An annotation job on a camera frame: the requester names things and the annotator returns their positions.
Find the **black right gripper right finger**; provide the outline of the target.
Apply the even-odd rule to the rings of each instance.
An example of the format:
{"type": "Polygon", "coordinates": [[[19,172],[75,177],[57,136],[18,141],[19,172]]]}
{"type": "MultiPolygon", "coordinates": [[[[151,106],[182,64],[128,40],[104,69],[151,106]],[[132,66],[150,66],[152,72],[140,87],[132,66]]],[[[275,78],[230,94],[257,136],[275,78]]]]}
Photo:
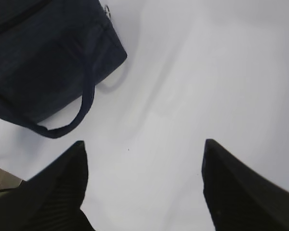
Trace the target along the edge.
{"type": "Polygon", "coordinates": [[[289,231],[289,192],[207,139],[203,194],[217,231],[289,231]]]}

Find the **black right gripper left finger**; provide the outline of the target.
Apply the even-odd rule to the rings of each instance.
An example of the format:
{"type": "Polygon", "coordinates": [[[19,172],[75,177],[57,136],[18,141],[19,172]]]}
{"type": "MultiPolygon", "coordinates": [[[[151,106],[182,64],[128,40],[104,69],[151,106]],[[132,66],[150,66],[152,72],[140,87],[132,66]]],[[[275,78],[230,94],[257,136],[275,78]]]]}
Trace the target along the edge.
{"type": "Polygon", "coordinates": [[[92,231],[81,210],[88,159],[75,142],[30,180],[0,197],[0,231],[92,231]]]}

